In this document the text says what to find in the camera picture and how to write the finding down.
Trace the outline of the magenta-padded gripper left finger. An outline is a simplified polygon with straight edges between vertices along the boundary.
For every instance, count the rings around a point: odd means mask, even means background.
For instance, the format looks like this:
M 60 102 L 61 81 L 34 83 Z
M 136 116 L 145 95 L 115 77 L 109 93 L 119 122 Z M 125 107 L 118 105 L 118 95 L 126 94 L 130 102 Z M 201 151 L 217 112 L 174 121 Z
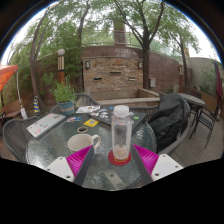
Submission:
M 58 157 L 46 168 L 46 171 L 82 186 L 93 156 L 94 147 L 90 145 L 67 158 Z

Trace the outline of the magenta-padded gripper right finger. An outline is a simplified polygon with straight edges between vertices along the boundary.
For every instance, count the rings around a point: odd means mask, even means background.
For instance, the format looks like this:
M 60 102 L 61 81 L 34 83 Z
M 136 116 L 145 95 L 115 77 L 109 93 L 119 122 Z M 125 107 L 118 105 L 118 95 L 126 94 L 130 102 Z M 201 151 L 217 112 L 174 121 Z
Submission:
M 132 145 L 132 156 L 140 173 L 133 186 L 140 182 L 147 185 L 182 169 L 182 166 L 169 155 L 157 155 L 135 144 Z

